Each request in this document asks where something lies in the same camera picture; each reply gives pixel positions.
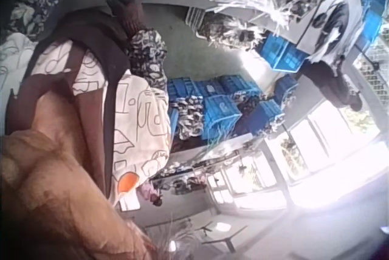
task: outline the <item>person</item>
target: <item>person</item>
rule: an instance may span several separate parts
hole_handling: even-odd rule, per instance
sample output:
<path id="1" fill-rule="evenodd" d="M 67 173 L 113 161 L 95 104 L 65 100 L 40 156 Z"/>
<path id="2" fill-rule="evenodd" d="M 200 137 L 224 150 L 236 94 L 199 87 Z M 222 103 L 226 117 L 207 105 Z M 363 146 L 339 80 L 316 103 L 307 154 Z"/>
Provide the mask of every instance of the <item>person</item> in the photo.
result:
<path id="1" fill-rule="evenodd" d="M 108 4 L 114 16 L 66 15 L 29 55 L 12 36 L 1 47 L 12 48 L 1 60 L 2 238 L 18 254 L 11 259 L 170 258 L 168 245 L 114 209 L 167 162 L 167 51 L 136 0 Z"/>
<path id="2" fill-rule="evenodd" d="M 337 65 L 336 74 L 331 67 L 324 61 L 318 63 L 310 63 L 305 61 L 298 71 L 296 78 L 299 79 L 302 75 L 309 78 L 324 97 L 332 103 L 336 108 L 344 108 L 350 106 L 353 111 L 362 109 L 362 100 L 359 94 L 351 94 L 349 87 L 342 73 L 342 65 L 345 60 L 341 56 Z"/>
<path id="3" fill-rule="evenodd" d="M 162 205 L 162 195 L 160 191 L 155 189 L 153 183 L 149 180 L 139 186 L 137 191 L 145 200 L 152 202 L 156 207 Z"/>

